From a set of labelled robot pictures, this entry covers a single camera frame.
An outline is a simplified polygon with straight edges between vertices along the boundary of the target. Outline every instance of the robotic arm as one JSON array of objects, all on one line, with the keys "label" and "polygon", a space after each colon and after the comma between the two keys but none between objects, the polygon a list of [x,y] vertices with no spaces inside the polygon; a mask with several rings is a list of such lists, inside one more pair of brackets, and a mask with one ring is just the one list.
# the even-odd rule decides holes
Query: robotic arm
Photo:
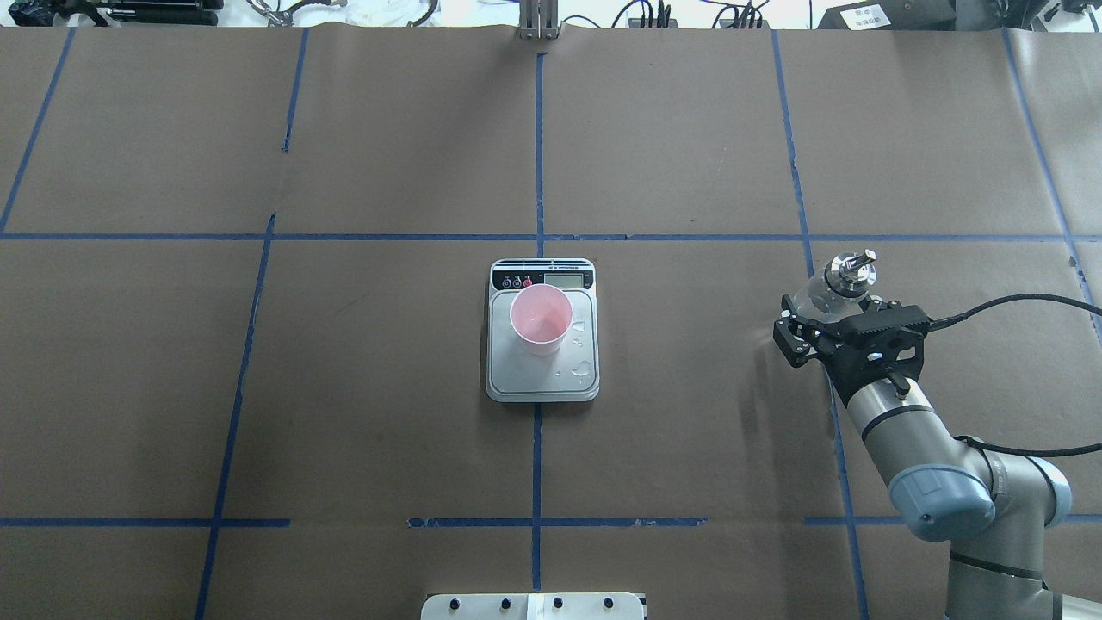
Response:
[{"label": "robotic arm", "polygon": [[774,341],[792,368],[819,360],[861,433],[896,510],[923,541],[951,541],[950,620],[1102,620],[1102,605],[1048,589],[1044,531],[1071,488],[1036,457],[976,448],[946,429],[918,379],[922,346],[953,319],[869,295],[875,252],[842,253],[781,297]]}]

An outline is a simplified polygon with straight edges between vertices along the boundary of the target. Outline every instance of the scale control panel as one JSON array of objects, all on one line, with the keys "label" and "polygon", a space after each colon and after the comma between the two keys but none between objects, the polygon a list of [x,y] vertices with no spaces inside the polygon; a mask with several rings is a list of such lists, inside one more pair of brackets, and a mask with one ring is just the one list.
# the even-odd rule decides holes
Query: scale control panel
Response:
[{"label": "scale control panel", "polygon": [[593,263],[579,258],[531,258],[498,260],[490,268],[490,290],[517,290],[532,284],[561,289],[591,289]]}]

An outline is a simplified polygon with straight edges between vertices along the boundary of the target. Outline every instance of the white metal plate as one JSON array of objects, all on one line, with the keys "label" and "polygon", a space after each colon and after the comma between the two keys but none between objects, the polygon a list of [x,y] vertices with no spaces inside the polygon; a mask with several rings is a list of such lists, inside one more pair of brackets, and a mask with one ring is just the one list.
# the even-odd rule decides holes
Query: white metal plate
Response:
[{"label": "white metal plate", "polygon": [[[561,602],[555,607],[555,599]],[[605,606],[612,599],[612,607]],[[452,600],[457,608],[452,609]],[[501,601],[508,600],[508,609]],[[421,620],[646,620],[647,606],[630,592],[435,595],[421,607]]]},{"label": "white metal plate", "polygon": [[486,344],[486,393],[506,403],[592,401],[601,388],[597,360],[596,300],[587,290],[563,292],[574,317],[562,347],[541,358],[525,349],[509,324],[517,291],[499,291],[489,300]]}]

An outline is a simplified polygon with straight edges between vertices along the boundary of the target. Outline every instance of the blue joint cap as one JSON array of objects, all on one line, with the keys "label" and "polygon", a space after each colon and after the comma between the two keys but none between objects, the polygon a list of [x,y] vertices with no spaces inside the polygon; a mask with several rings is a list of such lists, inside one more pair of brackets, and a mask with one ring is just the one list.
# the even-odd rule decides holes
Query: blue joint cap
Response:
[{"label": "blue joint cap", "polygon": [[1052,510],[1052,519],[1048,520],[1045,529],[1056,527],[1063,523],[1065,518],[1071,513],[1071,485],[1068,483],[1068,479],[1063,477],[1063,472],[1055,465],[1036,457],[1026,458],[1033,461],[1037,466],[1037,469],[1045,475],[1045,480],[1048,480],[1048,488],[1051,489],[1052,497],[1056,499],[1056,508]]},{"label": "blue joint cap", "polygon": [[971,539],[995,520],[987,488],[959,467],[926,464],[905,469],[892,479],[888,494],[911,533],[931,543]]}]

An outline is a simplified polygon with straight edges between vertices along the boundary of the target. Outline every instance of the black rubber band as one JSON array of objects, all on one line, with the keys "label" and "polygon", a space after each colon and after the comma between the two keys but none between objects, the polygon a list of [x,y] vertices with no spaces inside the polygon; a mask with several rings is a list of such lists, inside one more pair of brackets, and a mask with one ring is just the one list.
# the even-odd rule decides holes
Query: black rubber band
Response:
[{"label": "black rubber band", "polygon": [[874,428],[876,428],[876,425],[880,424],[886,420],[894,418],[899,414],[906,414],[908,412],[930,412],[931,414],[934,413],[933,407],[930,407],[929,405],[904,405],[901,407],[896,407],[895,410],[884,412],[883,414],[873,418],[873,422],[868,423],[868,425],[865,426],[865,431],[861,432],[861,440],[864,442],[865,438],[868,437],[868,434],[872,433]]},{"label": "black rubber band", "polygon": [[1042,579],[1040,570],[1029,570],[1028,568],[1015,568],[1013,566],[1005,566],[1002,564],[996,564],[994,562],[987,562],[985,559],[976,559],[974,557],[969,557],[966,555],[962,555],[957,552],[950,552],[949,559],[953,562],[959,562],[961,564],[966,564],[969,566],[974,566],[976,568],[982,568],[984,570],[991,570],[992,573],[1002,573],[1003,575],[1009,575],[1011,577],[1022,577],[1023,579],[1037,579],[1038,581]]}]

